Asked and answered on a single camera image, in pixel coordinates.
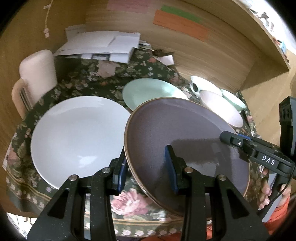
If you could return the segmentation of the right hand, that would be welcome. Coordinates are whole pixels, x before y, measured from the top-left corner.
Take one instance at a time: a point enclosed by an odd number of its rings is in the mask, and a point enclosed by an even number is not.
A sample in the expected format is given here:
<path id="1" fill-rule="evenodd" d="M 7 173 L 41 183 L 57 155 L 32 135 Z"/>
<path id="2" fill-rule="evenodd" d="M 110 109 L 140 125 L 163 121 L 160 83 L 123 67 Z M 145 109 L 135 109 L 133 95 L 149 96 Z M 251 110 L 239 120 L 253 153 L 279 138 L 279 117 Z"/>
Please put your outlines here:
<path id="1" fill-rule="evenodd" d="M 258 210 L 263 209 L 265 206 L 267 206 L 270 203 L 269 197 L 271 196 L 272 190 L 267 181 L 268 173 L 269 173 L 269 169 L 264 168 L 263 169 L 264 177 L 262 178 L 262 181 L 261 181 L 261 192 L 257 197 Z M 290 184 L 289 185 L 283 184 L 280 190 L 281 191 L 284 190 L 284 192 L 282 193 L 282 198 L 279 201 L 277 207 L 282 207 L 287 201 L 289 201 L 292 186 Z"/>

